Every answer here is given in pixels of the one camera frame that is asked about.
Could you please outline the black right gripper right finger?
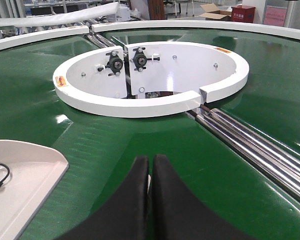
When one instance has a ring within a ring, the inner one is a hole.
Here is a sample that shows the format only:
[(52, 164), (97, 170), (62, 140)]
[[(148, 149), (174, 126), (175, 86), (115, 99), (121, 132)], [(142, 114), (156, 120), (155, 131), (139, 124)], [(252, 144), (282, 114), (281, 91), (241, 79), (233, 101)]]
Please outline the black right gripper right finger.
[(204, 205), (163, 154), (153, 158), (152, 209), (158, 240), (253, 239)]

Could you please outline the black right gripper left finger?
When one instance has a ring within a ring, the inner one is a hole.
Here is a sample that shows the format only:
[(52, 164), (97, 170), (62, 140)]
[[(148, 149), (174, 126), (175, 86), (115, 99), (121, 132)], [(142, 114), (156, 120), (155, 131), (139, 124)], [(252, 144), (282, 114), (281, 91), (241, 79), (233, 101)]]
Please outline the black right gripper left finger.
[(91, 216), (58, 240), (144, 240), (149, 158), (137, 156), (117, 190)]

